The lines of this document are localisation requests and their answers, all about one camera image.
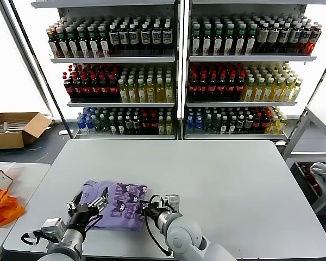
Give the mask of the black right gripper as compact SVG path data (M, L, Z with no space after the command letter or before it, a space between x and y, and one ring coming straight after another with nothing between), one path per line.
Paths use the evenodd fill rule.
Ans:
M149 201L141 201L141 216L150 217L151 219L157 219L163 212L158 202L150 203Z

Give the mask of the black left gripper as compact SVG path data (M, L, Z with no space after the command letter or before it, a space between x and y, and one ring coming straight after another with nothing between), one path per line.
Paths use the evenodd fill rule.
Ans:
M90 220L97 216L108 204L108 187L106 187L101 196L91 203L79 205L83 192L81 191L70 201L67 202L69 211L69 228L80 231L86 231Z

